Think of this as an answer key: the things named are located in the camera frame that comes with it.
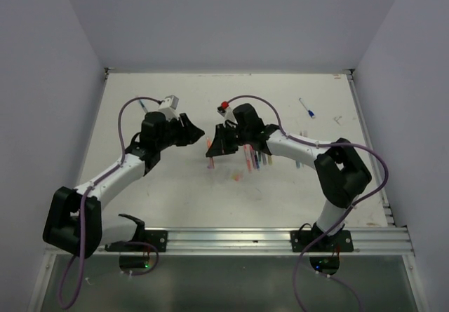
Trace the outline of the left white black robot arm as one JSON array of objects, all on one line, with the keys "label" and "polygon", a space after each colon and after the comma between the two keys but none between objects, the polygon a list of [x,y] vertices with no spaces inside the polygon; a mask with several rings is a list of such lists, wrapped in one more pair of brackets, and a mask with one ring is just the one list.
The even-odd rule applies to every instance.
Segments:
[{"label": "left white black robot arm", "polygon": [[186,114],[167,119],[159,111],[147,113],[140,132],[132,137],[115,164],[91,181],[73,189],[62,186],[53,194],[43,241],[82,259],[103,245],[125,245],[132,251],[145,248],[149,240],[141,219],[120,214],[106,224],[102,211],[123,190],[148,174],[164,149],[194,144],[204,134]]}]

